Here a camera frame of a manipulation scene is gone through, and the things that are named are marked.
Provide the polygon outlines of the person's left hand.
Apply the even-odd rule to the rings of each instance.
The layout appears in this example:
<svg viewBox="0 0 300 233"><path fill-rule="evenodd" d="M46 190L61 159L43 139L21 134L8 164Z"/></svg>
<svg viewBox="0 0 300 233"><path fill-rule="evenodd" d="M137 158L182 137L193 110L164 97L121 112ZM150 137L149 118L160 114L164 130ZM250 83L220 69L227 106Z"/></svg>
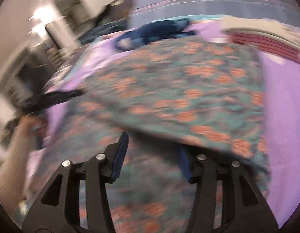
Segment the person's left hand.
<svg viewBox="0 0 300 233"><path fill-rule="evenodd" d="M48 121L45 118L26 115L23 116L17 126L23 134L30 136L35 135L41 139L47 136Z"/></svg>

